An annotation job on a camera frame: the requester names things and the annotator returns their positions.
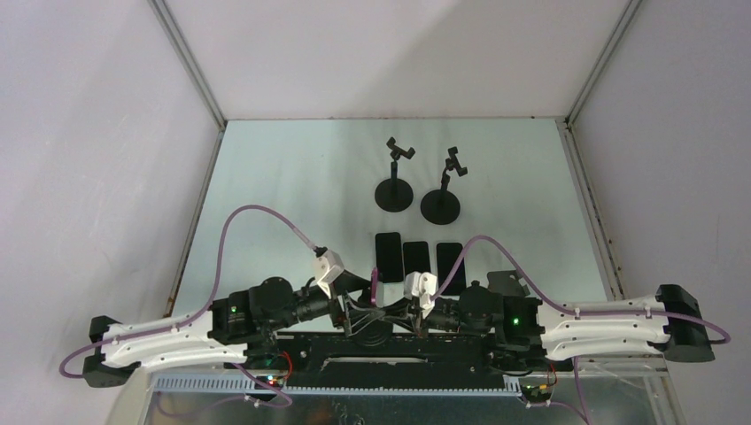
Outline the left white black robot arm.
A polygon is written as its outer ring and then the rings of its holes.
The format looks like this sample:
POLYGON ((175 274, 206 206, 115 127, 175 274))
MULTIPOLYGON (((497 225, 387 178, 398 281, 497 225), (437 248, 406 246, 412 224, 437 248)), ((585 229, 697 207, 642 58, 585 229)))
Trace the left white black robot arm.
POLYGON ((139 325, 97 316, 89 326, 94 352, 84 359, 81 375, 92 388, 111 388, 125 384, 139 368, 156 371, 213 364, 270 368, 281 353, 277 331, 324 316, 336 327, 345 324, 339 302, 317 285, 308 282, 294 290, 279 276, 215 299, 204 313, 139 325))

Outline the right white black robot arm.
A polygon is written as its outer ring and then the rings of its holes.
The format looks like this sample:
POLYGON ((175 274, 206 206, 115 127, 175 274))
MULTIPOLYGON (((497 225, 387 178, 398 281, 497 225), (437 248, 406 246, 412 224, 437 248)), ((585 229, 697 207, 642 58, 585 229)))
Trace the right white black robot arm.
POLYGON ((406 317, 414 332, 429 330, 488 337, 514 352, 528 370, 548 360, 604 354, 661 355, 677 363, 715 359, 697 299, 667 284, 653 296, 603 303, 549 304, 513 297, 474 284, 456 299, 437 294, 433 274, 410 274, 403 284, 406 317))

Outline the teal blue phone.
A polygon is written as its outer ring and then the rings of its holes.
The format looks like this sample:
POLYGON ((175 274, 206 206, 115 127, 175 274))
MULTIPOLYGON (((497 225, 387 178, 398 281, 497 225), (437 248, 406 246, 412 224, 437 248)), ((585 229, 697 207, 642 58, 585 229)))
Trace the teal blue phone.
POLYGON ((381 282, 399 283, 404 281, 404 263, 400 233, 387 232, 375 235, 375 262, 381 282))

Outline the black phone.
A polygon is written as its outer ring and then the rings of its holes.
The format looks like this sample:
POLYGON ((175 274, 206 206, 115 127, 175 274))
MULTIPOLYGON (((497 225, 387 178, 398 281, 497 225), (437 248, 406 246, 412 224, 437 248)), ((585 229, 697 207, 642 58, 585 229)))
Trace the black phone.
MULTIPOLYGON (((462 249, 463 245, 461 243, 437 243, 437 278, 440 285, 442 285, 446 281, 447 277, 451 273, 456 260, 462 252, 462 249)), ((442 295, 446 297, 459 296, 466 288, 466 267, 465 263, 461 262, 451 281, 442 292, 442 295)))
POLYGON ((426 241, 404 242, 402 245, 404 275, 430 273, 430 247, 426 241))

